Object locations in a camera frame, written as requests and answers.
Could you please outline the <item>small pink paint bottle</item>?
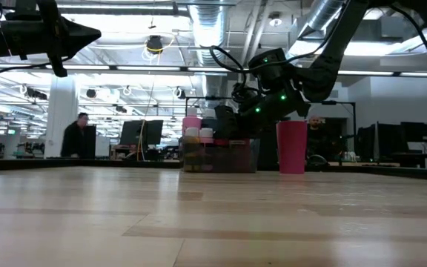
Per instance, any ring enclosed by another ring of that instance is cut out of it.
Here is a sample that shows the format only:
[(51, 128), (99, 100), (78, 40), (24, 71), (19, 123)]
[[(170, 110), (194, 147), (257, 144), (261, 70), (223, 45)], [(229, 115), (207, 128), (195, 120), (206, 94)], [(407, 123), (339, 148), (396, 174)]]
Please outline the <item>small pink paint bottle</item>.
[(201, 128), (199, 137), (202, 143), (202, 170), (210, 172), (213, 170), (214, 131), (212, 128)]

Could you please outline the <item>large pink paint bottle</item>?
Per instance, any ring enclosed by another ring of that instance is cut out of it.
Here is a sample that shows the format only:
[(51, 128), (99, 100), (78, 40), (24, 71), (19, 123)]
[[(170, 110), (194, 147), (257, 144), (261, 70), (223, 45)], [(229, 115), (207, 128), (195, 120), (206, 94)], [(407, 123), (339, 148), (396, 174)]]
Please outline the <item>large pink paint bottle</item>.
[(187, 108), (186, 115), (182, 119), (182, 131), (185, 132), (187, 128), (201, 128), (202, 119), (197, 116), (197, 108)]

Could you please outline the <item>black cabinet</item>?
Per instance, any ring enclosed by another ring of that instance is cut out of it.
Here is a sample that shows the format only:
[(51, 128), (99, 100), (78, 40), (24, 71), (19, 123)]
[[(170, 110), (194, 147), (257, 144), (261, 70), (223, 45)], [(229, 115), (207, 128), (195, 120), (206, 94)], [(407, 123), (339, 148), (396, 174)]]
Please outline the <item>black cabinet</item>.
[(96, 153), (96, 126), (85, 127), (85, 158), (94, 159)]

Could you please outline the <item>long strip light rail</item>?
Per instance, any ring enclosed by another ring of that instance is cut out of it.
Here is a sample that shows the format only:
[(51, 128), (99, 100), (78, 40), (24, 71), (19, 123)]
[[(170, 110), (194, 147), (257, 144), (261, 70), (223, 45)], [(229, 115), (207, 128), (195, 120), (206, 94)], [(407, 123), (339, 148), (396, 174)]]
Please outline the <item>long strip light rail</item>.
[[(29, 67), (28, 64), (0, 64), (0, 70), (10, 67)], [(162, 66), (162, 65), (65, 65), (65, 69), (74, 72), (157, 72), (157, 73), (230, 73), (221, 67), (186, 67), (186, 66)], [(390, 71), (361, 71), (340, 70), (339, 76), (402, 76), (413, 78), (427, 78), (427, 72), (390, 72)]]

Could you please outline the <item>clear grey plastic bin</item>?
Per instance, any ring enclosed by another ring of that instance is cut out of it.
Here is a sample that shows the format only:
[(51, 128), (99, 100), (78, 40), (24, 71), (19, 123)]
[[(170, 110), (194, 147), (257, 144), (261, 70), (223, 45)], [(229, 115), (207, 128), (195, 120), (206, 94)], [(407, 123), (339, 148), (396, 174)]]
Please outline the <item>clear grey plastic bin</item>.
[[(225, 172), (214, 170), (214, 146), (212, 148), (213, 170), (202, 170), (202, 143), (199, 138), (199, 170), (190, 173), (255, 173), (258, 157), (257, 139), (229, 139), (228, 168)], [(183, 140), (179, 143), (181, 169), (184, 171)]]

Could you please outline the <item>pink plastic cup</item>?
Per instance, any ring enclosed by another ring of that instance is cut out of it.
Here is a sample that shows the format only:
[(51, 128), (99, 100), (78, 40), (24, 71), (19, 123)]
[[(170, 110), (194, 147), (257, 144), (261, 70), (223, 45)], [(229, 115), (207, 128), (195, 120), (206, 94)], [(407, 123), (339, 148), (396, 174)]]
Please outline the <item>pink plastic cup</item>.
[(307, 147), (306, 121), (281, 121), (277, 124), (279, 172), (304, 174)]

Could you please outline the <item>black computer monitor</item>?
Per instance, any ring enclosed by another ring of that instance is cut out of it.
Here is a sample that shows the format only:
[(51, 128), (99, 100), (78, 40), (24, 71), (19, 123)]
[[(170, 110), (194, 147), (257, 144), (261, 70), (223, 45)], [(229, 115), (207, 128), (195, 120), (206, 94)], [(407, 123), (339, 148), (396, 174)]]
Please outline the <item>black computer monitor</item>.
[(162, 138), (163, 120), (147, 121), (146, 143), (148, 145), (159, 145)]
[(359, 128), (357, 131), (356, 155), (362, 161), (374, 161), (374, 141), (375, 141), (376, 127), (374, 124), (366, 127)]
[(427, 123), (401, 122), (406, 142), (427, 142)]
[(122, 127), (120, 145), (137, 145), (142, 131), (142, 120), (125, 121)]
[(403, 150), (401, 126), (383, 123), (379, 123), (377, 126), (380, 156), (390, 156), (393, 153), (401, 152)]

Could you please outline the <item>black office desk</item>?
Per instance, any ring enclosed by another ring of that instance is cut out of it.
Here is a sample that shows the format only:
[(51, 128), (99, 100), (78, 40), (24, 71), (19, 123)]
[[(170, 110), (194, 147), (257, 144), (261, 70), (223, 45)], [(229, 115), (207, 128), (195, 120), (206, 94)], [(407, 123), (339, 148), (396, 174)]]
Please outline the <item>black office desk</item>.
[(398, 163), (403, 168), (425, 168), (427, 154), (421, 153), (393, 153), (388, 156), (381, 156), (380, 162)]

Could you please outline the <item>person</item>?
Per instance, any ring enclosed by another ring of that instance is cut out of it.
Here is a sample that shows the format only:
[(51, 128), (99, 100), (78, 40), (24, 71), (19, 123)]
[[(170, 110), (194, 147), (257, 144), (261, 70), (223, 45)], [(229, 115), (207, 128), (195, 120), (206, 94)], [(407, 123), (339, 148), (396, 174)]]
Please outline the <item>person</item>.
[(318, 155), (323, 157), (326, 161), (330, 161), (332, 158), (331, 136), (322, 126), (322, 121), (320, 117), (310, 117), (310, 119), (308, 120), (307, 135), (307, 155)]
[(88, 126), (88, 114), (80, 113), (77, 119), (64, 130), (60, 157), (85, 158), (85, 127)]

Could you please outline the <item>silver ventilation duct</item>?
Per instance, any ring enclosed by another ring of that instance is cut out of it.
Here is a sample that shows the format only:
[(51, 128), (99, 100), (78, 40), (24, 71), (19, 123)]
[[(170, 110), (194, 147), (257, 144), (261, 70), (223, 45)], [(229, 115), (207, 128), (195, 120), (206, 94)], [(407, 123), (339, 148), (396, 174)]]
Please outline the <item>silver ventilation duct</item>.
[[(196, 52), (199, 66), (204, 69), (219, 67), (211, 56), (209, 47), (222, 47), (225, 43), (227, 10), (214, 5), (191, 5), (188, 10), (192, 19), (194, 43), (199, 47)], [(205, 97), (202, 115), (205, 118), (215, 118), (214, 108), (225, 103), (221, 97), (226, 97), (227, 94), (227, 75), (210, 71), (201, 71), (200, 74)]]
[(340, 13), (346, 0), (314, 0), (309, 13), (293, 20), (289, 32), (289, 56), (298, 56), (312, 49), (312, 43), (323, 41), (327, 27)]

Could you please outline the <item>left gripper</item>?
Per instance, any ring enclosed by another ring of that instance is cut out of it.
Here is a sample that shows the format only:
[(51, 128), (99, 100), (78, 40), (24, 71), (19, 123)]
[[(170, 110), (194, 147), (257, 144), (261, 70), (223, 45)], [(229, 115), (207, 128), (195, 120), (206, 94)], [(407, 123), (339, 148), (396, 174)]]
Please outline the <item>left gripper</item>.
[[(67, 29), (71, 36), (67, 38)], [(64, 56), (73, 58), (101, 37), (100, 30), (62, 18), (56, 0), (16, 0), (14, 12), (6, 15), (4, 37), (10, 54), (26, 60), (30, 54), (44, 53), (54, 74), (66, 77)]]

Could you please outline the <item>white building column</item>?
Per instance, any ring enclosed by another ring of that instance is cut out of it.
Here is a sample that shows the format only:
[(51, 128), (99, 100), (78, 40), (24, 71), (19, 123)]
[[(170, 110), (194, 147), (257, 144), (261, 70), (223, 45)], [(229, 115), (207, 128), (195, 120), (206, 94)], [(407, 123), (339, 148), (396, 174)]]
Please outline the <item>white building column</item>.
[(59, 157), (65, 128), (75, 121), (78, 114), (79, 89), (74, 76), (52, 76), (44, 157)]

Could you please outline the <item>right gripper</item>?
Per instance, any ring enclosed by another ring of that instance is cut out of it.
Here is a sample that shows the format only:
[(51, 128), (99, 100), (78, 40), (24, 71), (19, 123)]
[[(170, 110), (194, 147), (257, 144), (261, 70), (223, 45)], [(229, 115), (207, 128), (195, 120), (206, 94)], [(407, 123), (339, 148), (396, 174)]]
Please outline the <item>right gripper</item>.
[(250, 95), (238, 104), (237, 111), (227, 105), (214, 108), (217, 129), (214, 136), (221, 139), (256, 138), (267, 127), (275, 125), (288, 114), (308, 115), (310, 104), (298, 90), (284, 90), (265, 96)]

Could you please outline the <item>black metal frame stand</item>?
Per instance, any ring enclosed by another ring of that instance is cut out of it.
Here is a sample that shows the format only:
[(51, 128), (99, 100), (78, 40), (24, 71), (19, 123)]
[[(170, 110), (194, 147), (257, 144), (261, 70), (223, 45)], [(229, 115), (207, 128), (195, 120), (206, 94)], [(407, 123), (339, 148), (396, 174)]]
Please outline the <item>black metal frame stand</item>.
[(324, 101), (311, 102), (305, 121), (311, 116), (321, 118), (322, 126), (331, 136), (332, 143), (353, 141), (357, 132), (356, 106), (353, 102)]
[[(187, 108), (197, 108), (197, 116), (202, 118), (203, 113), (206, 108), (212, 108), (215, 110), (217, 106), (226, 105), (232, 108), (234, 111), (237, 111), (236, 104), (233, 102), (231, 97), (223, 97), (223, 96), (187, 96), (185, 99), (185, 115)], [(217, 120), (217, 130), (219, 129), (219, 122)]]

